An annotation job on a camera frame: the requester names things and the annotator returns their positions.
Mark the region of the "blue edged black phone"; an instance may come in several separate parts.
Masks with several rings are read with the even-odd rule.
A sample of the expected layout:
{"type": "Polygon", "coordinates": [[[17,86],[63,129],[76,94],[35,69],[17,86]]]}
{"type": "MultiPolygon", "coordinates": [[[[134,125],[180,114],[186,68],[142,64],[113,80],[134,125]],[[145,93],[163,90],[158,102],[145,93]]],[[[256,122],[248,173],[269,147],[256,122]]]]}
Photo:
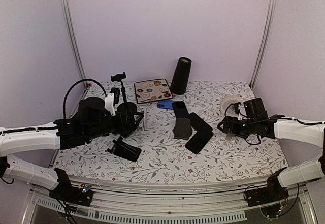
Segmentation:
{"type": "Polygon", "coordinates": [[[196,113],[189,114],[190,125],[194,128],[200,137],[211,138],[213,136],[213,128],[201,119],[196,113]]]}

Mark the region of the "dark grey folding phone stand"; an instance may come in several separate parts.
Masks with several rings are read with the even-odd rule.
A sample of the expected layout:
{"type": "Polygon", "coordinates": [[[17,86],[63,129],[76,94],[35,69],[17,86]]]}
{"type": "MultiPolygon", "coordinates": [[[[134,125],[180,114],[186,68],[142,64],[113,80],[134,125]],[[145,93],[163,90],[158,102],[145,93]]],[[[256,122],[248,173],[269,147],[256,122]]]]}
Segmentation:
{"type": "Polygon", "coordinates": [[[189,140],[192,135],[190,119],[178,117],[176,118],[175,127],[173,128],[174,139],[189,140]]]}

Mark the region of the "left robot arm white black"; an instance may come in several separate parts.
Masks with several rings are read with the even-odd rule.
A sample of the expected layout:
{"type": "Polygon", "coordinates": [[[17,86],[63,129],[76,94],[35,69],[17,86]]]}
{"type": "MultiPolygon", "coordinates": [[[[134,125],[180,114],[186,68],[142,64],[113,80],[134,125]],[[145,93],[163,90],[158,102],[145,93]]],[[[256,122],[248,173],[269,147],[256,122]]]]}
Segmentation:
{"type": "Polygon", "coordinates": [[[81,100],[72,118],[59,119],[42,126],[1,129],[1,177],[35,184],[56,192],[65,201],[76,193],[66,172],[59,168],[42,168],[14,156],[18,152],[40,149],[67,150],[89,144],[110,134],[119,134],[107,152],[136,162],[141,149],[123,141],[138,127],[144,114],[135,104],[124,102],[114,109],[114,97],[89,97],[81,100]]]}

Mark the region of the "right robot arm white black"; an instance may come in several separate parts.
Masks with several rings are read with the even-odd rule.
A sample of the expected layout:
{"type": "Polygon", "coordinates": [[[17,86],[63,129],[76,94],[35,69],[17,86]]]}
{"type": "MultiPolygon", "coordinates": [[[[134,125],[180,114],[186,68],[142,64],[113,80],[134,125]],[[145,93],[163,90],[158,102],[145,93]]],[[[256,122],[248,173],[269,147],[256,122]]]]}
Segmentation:
{"type": "MultiPolygon", "coordinates": [[[[240,104],[235,103],[237,117],[224,113],[218,129],[223,133],[231,133],[243,139],[250,135],[257,138],[289,139],[315,145],[324,150],[324,121],[301,121],[294,117],[275,114],[268,116],[262,99],[254,98],[242,103],[246,115],[240,114],[240,104]]],[[[272,202],[282,194],[282,190],[302,182],[324,178],[324,153],[311,160],[289,168],[283,168],[267,179],[267,187],[263,189],[263,198],[272,202]]]]}

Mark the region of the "black tall phone holder stand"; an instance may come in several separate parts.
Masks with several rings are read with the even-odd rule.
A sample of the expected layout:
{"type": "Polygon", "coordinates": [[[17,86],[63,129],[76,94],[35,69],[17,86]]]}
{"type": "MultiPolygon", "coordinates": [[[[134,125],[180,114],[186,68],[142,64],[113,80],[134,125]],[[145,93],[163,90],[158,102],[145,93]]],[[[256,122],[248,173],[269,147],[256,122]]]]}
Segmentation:
{"type": "Polygon", "coordinates": [[[121,93],[122,93],[123,103],[121,103],[117,107],[117,111],[118,112],[132,112],[132,113],[135,113],[135,112],[137,112],[137,106],[134,103],[127,101],[126,89],[125,89],[125,86],[123,84],[123,79],[126,79],[126,73],[125,72],[123,72],[121,74],[116,74],[114,76],[111,76],[111,81],[112,82],[120,82],[120,84],[121,84],[121,93]]]}

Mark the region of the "floral square ceramic plate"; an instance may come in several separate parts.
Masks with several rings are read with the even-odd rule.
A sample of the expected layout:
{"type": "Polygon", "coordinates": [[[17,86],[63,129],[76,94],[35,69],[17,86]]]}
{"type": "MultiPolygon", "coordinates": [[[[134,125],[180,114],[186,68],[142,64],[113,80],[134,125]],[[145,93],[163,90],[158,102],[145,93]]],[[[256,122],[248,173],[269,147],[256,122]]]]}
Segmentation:
{"type": "Polygon", "coordinates": [[[168,81],[165,78],[134,83],[137,104],[170,100],[173,98],[168,81]]]}

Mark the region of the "black cylindrical speaker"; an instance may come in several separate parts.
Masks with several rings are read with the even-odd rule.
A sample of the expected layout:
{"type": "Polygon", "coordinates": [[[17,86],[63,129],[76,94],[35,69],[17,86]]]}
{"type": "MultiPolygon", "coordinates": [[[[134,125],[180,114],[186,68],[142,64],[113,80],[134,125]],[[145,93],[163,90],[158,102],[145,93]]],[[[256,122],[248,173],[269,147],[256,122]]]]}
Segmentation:
{"type": "Polygon", "coordinates": [[[171,82],[171,92],[182,95],[186,92],[192,61],[187,57],[180,57],[171,82]]]}

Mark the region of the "black clamp phone mount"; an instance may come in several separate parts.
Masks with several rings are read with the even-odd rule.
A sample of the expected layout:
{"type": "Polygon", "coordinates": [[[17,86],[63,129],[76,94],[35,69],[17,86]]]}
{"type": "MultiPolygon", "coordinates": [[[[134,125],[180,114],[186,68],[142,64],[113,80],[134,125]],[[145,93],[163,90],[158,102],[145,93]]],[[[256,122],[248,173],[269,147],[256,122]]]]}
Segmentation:
{"type": "Polygon", "coordinates": [[[131,162],[136,162],[142,152],[141,148],[131,146],[123,141],[123,137],[120,136],[117,140],[113,140],[113,147],[108,148],[106,152],[126,159],[131,162]]]}

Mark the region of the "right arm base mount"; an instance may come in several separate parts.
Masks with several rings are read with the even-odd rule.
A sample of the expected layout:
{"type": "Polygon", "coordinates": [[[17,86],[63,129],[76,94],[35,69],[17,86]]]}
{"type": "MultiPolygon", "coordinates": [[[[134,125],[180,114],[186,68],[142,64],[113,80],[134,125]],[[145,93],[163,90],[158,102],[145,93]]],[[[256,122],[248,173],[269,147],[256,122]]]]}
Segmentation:
{"type": "Polygon", "coordinates": [[[249,207],[285,200],[289,197],[286,188],[283,188],[276,176],[267,179],[267,186],[257,187],[250,185],[243,194],[249,207]]]}

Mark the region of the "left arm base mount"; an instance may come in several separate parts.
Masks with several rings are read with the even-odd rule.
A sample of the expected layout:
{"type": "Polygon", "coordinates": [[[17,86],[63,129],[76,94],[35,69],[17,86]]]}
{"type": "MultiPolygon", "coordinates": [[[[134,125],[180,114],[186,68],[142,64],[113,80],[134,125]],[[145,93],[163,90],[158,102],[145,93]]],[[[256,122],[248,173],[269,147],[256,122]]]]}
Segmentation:
{"type": "Polygon", "coordinates": [[[49,191],[49,197],[63,202],[89,207],[93,198],[92,186],[82,183],[79,186],[72,186],[66,172],[54,168],[58,176],[58,185],[54,190],[49,191]]]}

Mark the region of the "right aluminium frame post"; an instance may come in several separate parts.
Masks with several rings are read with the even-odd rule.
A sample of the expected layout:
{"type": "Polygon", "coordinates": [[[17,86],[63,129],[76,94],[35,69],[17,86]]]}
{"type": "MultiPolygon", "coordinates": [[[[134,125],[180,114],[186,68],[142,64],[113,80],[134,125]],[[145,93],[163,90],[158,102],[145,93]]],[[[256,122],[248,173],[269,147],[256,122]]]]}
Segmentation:
{"type": "Polygon", "coordinates": [[[277,2],[277,0],[268,0],[265,24],[264,24],[263,33],[262,33],[262,39],[261,39],[261,43],[259,45],[255,65],[253,68],[253,73],[252,73],[250,83],[249,83],[249,86],[252,90],[254,90],[257,85],[258,76],[259,76],[259,73],[262,68],[264,54],[266,51],[269,33],[270,33],[273,16],[274,16],[275,8],[276,8],[276,2],[277,2]]]}

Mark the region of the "aluminium frame post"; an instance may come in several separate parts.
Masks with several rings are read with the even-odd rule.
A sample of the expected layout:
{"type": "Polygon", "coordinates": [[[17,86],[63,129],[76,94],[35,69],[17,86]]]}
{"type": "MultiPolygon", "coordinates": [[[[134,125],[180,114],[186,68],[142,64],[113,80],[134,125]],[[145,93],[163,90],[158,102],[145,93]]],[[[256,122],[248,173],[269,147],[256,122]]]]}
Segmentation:
{"type": "Polygon", "coordinates": [[[66,22],[67,26],[67,32],[72,48],[72,53],[73,57],[76,63],[78,75],[80,79],[85,79],[86,78],[86,73],[82,64],[78,44],[77,44],[77,39],[73,27],[73,21],[72,21],[72,16],[71,16],[71,11],[70,11],[70,5],[69,5],[69,0],[60,0],[61,1],[61,6],[62,6],[62,11],[63,11],[63,16],[66,22]]]}
{"type": "Polygon", "coordinates": [[[273,16],[274,16],[275,8],[276,8],[276,2],[277,2],[277,0],[268,0],[265,24],[264,24],[263,33],[262,33],[262,39],[261,39],[261,43],[259,45],[255,65],[253,68],[253,73],[252,73],[250,83],[249,83],[249,86],[252,90],[254,90],[257,85],[258,76],[259,76],[259,73],[262,68],[264,54],[266,51],[269,33],[270,33],[273,16]]]}

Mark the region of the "left aluminium frame post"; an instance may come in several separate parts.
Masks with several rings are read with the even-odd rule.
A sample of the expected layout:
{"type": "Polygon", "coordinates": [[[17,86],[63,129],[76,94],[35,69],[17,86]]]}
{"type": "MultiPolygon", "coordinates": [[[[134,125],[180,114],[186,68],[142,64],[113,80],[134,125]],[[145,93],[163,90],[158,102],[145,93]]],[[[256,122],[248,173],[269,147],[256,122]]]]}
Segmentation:
{"type": "Polygon", "coordinates": [[[69,5],[69,0],[60,0],[61,1],[61,6],[62,6],[62,11],[63,11],[63,16],[66,22],[67,26],[67,32],[72,48],[72,53],[73,57],[76,63],[78,75],[80,79],[85,79],[86,78],[86,73],[82,64],[78,44],[77,44],[77,39],[73,27],[73,21],[72,21],[72,16],[71,16],[71,11],[70,11],[70,5],[69,5]]]}

